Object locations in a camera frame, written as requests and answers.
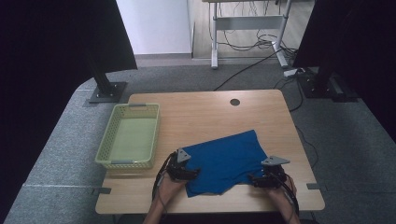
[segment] blue cloth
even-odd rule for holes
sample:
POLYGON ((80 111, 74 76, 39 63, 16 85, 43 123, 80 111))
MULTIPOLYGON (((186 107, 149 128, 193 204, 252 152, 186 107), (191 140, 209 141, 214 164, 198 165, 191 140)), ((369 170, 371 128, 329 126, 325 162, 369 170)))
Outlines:
POLYGON ((186 169, 201 169, 186 185, 189 197, 222 194, 239 183, 252 185, 248 175, 261 176, 262 161, 267 158, 253 130, 183 149, 191 155, 186 169))

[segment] white wall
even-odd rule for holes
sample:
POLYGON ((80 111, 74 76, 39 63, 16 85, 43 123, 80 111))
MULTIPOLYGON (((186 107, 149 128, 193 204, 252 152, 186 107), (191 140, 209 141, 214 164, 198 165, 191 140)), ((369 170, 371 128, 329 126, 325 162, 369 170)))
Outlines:
POLYGON ((186 0, 117 0, 134 54, 191 53, 186 0))

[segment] basket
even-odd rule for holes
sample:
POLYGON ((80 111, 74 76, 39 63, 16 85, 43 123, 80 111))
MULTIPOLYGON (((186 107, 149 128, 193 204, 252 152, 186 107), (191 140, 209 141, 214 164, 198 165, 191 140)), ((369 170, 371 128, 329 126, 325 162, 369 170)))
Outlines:
POLYGON ((160 126, 160 105, 115 105, 95 161, 107 169, 150 169, 160 126))

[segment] black curtain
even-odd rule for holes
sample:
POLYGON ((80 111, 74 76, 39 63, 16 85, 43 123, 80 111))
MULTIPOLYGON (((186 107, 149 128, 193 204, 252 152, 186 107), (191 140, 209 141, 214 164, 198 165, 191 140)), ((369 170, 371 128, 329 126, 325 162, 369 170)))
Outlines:
POLYGON ((75 89, 136 69, 115 0, 0 1, 0 222, 75 89))

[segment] human hand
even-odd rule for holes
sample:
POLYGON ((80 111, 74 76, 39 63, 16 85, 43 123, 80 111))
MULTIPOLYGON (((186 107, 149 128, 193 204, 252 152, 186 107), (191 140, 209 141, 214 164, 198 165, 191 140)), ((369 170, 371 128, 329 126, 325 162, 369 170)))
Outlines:
MULTIPOLYGON (((294 185, 293 179, 288 176, 285 184, 291 189, 294 195, 297 193, 297 188, 294 185)), ((290 203, 290 198, 286 196, 286 190, 284 187, 277 189, 263 189, 268 195, 276 209, 279 210, 283 219, 289 224, 300 224, 300 219, 298 218, 296 212, 294 211, 294 205, 290 203)))
POLYGON ((151 207, 145 218, 144 224, 158 224, 163 211, 166 211, 166 205, 178 194, 178 192, 187 184, 188 181, 173 180, 170 175, 163 173, 162 181, 152 201, 151 207))
POLYGON ((157 192, 154 201, 157 197, 163 200, 163 203, 167 204, 186 184, 186 180, 173 180, 170 175, 165 172, 160 186, 157 188, 157 192))

